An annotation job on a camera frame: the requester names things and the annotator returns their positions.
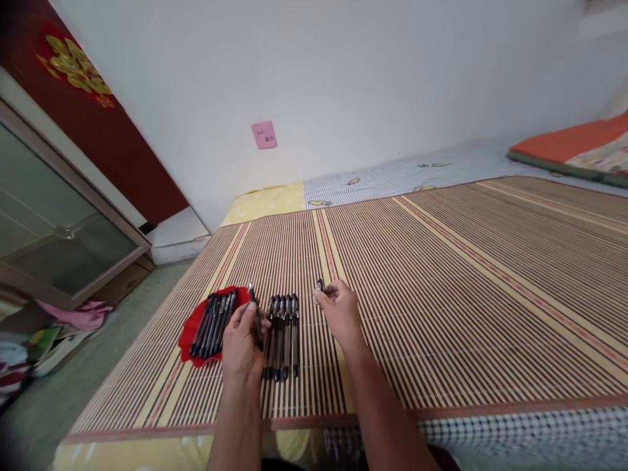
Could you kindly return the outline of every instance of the sticky note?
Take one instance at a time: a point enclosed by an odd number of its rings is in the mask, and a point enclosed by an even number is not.
[[[277,147],[275,128],[272,121],[264,121],[251,125],[258,149]]]

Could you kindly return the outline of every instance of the left hand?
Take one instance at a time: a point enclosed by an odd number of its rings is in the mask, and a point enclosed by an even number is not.
[[[264,354],[259,350],[254,330],[256,317],[262,327],[262,341],[271,326],[266,313],[255,303],[236,309],[222,337],[222,380],[225,387],[261,385]]]

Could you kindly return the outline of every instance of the glass panel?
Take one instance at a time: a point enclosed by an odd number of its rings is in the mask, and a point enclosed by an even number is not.
[[[73,296],[136,248],[0,126],[0,262]]]

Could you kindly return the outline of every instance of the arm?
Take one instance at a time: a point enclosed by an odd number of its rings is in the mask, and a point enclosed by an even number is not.
[[[262,468],[260,389],[264,357],[253,333],[256,313],[254,303],[239,307],[224,330],[222,396],[208,470]],[[263,334],[269,324],[262,321]]]
[[[415,422],[404,411],[364,341],[357,295],[343,281],[332,283],[325,292],[316,290],[314,296],[347,361],[369,469],[437,470]]]

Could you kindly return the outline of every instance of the door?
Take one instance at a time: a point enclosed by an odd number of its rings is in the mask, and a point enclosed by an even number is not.
[[[149,247],[0,101],[0,284],[73,309]]]
[[[50,4],[6,0],[0,18],[0,65],[131,204],[155,226],[188,207]]]

